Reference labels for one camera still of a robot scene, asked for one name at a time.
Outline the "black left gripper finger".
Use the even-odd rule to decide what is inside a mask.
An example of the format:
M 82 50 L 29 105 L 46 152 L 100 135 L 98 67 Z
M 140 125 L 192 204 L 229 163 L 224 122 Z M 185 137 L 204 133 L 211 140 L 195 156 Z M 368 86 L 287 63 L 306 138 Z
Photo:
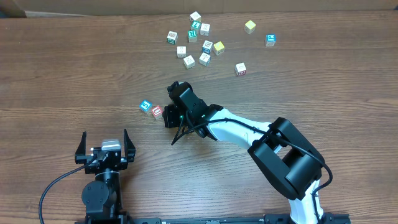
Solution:
M 82 133 L 81 141 L 75 151 L 75 163 L 85 164 L 86 162 L 86 131 Z
M 124 153 L 128 162 L 134 162 L 136 148 L 127 133 L 127 129 L 124 129 Z

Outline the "red letter U block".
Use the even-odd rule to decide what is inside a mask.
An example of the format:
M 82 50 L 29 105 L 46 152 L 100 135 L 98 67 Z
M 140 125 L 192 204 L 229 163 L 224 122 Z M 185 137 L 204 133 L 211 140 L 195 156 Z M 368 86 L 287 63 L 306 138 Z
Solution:
M 157 105 L 151 109 L 151 113 L 155 119 L 160 119 L 162 117 L 163 109 L 161 106 Z

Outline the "blue number 5 block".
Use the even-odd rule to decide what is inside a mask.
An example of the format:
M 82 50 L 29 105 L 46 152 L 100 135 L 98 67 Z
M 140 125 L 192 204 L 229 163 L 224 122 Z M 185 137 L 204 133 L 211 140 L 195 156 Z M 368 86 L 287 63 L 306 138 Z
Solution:
M 152 103 L 150 101 L 147 100 L 143 100 L 140 105 L 139 105 L 139 109 L 144 112 L 144 113 L 150 113 L 151 109 L 152 109 Z

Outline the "white red sided block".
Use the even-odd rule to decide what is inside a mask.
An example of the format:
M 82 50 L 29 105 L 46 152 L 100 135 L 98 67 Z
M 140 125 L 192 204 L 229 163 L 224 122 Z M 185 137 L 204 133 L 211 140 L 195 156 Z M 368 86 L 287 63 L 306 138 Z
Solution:
M 237 76 L 245 75 L 246 72 L 247 72 L 245 64 L 243 62 L 236 64 L 235 65 L 235 72 L 236 72 Z

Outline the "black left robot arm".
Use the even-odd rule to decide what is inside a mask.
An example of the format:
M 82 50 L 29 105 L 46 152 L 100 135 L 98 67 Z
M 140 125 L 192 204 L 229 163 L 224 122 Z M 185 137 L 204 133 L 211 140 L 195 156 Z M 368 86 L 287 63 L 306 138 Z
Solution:
M 86 208 L 85 223 L 132 223 L 130 214 L 123 210 L 120 172 L 134 162 L 136 148 L 124 130 L 124 143 L 117 139 L 104 140 L 100 147 L 86 154 L 86 132 L 75 152 L 75 163 L 82 164 L 94 181 L 82 190 L 81 199 Z

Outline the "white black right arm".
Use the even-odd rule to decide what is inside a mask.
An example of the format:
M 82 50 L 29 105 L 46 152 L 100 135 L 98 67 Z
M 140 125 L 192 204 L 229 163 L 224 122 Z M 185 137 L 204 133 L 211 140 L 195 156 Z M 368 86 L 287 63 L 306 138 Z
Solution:
M 322 223 L 318 191 L 325 160 L 289 120 L 262 123 L 236 116 L 220 105 L 207 105 L 187 82 L 175 82 L 167 91 L 172 104 L 163 118 L 165 127 L 178 129 L 174 142 L 197 133 L 246 149 L 269 183 L 289 200 L 293 223 Z

